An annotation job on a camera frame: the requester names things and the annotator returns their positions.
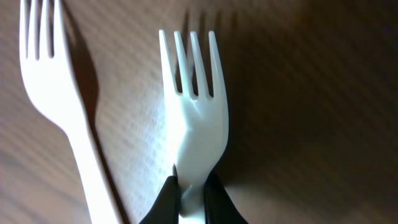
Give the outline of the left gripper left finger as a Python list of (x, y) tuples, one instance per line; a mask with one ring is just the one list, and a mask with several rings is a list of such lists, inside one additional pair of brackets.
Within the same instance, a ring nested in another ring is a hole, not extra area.
[(153, 206), (140, 224), (178, 224), (180, 189), (177, 176), (168, 176)]

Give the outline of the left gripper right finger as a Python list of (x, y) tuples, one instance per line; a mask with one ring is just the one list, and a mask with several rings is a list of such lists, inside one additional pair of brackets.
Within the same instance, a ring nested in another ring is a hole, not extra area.
[(206, 224), (248, 224), (213, 172), (205, 182), (204, 204)]

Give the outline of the white plastic fork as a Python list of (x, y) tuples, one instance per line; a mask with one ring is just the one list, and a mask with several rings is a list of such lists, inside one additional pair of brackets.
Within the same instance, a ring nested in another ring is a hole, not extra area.
[(204, 184), (223, 155), (228, 142), (229, 114), (223, 69), (215, 33), (209, 31), (213, 93), (209, 92), (196, 32), (190, 33), (198, 93), (194, 94), (192, 73), (180, 32), (174, 32), (182, 91), (178, 92), (167, 39), (159, 31), (164, 83), (166, 134), (174, 156), (181, 206), (179, 223), (205, 223)]
[(76, 83), (63, 26), (62, 3), (20, 1), (19, 60), (35, 109), (67, 135), (92, 223), (122, 223)]

